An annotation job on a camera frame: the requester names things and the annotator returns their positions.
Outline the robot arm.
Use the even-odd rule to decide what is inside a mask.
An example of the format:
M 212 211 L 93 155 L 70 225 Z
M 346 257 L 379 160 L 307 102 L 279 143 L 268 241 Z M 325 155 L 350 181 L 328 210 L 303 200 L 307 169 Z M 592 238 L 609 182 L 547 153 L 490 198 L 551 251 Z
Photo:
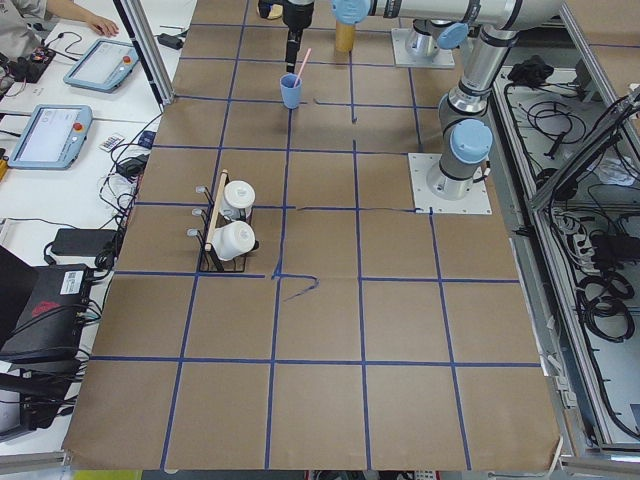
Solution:
M 314 1 L 276 1 L 283 7 L 282 19 L 288 28 L 285 63 L 286 71 L 293 73 L 300 50 L 303 32 L 312 23 Z M 384 18 L 400 16 L 401 1 L 332 1 L 331 7 L 336 20 L 345 26 L 355 26 L 367 16 L 375 16 L 376 8 L 383 6 Z M 440 51 L 450 51 L 463 43 L 472 23 L 479 15 L 481 3 L 467 1 L 464 14 L 459 19 L 445 20 L 433 15 L 416 13 L 411 30 L 400 30 L 408 33 L 404 49 L 412 59 L 432 60 Z
M 427 176 L 429 189 L 446 200 L 467 195 L 473 176 L 491 150 L 493 134 L 482 121 L 487 98 L 518 33 L 532 29 L 559 12 L 559 1 L 334 1 L 335 18 L 356 25 L 368 16 L 409 17 L 443 21 L 434 34 L 439 48 L 451 50 L 463 43 L 469 27 L 481 27 L 458 84 L 440 101 L 443 133 L 439 163 Z

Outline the person hand on desk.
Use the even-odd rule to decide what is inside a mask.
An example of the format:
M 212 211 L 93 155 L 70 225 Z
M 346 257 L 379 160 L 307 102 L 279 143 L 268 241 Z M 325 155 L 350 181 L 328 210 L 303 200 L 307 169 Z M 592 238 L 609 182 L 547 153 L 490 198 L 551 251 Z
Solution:
M 108 18 L 89 12 L 83 22 L 96 34 L 108 38 L 115 37 L 119 33 L 119 27 Z

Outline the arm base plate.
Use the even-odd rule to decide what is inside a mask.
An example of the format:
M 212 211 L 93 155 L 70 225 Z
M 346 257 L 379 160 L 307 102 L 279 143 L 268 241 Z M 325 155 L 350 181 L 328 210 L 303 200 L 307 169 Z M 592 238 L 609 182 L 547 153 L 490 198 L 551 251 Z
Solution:
M 414 210 L 423 214 L 491 215 L 480 167 L 467 180 L 452 180 L 440 169 L 440 154 L 409 153 Z
M 391 39 L 397 67 L 455 68 L 452 51 L 440 49 L 431 35 L 419 33 L 413 28 L 394 28 L 391 30 Z

